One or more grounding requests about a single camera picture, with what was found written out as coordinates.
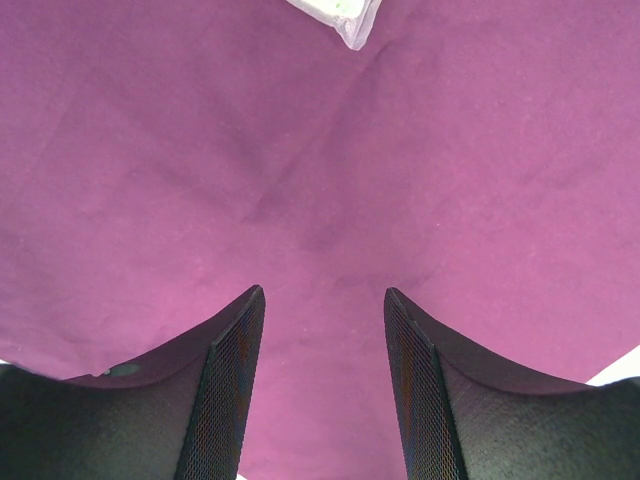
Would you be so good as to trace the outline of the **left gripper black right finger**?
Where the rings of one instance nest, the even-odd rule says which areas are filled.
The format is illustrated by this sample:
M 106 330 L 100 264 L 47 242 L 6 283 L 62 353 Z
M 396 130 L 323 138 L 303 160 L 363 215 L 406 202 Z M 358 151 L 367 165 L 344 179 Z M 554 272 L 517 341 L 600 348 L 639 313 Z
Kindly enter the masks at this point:
M 639 381 L 590 386 L 502 357 L 396 288 L 384 326 L 411 479 L 635 479 Z

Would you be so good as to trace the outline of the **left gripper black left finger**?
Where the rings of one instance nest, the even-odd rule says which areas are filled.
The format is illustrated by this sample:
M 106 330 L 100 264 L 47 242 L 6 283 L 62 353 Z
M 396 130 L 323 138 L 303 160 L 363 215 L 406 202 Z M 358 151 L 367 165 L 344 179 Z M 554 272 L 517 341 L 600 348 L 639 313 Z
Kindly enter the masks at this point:
M 104 373 L 1 368 L 5 479 L 234 479 L 264 326 L 253 286 L 210 319 Z

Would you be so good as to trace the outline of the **purple cloth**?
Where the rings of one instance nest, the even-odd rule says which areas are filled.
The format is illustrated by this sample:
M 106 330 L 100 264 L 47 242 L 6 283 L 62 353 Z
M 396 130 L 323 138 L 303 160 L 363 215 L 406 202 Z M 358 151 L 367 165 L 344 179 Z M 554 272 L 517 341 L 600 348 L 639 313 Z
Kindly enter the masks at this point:
M 248 287 L 241 471 L 402 479 L 397 287 L 590 380 L 639 343 L 639 5 L 385 1 L 360 51 L 284 1 L 1 5 L 1 357 L 99 374 Z

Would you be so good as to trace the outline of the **green gauze packet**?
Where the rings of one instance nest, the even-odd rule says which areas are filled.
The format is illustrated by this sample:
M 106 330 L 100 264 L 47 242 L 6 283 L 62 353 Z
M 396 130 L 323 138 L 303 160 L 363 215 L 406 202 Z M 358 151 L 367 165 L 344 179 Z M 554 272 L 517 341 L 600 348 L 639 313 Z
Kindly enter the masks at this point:
M 359 51 L 373 28 L 381 0 L 287 0 L 318 22 L 333 28 L 345 45 Z

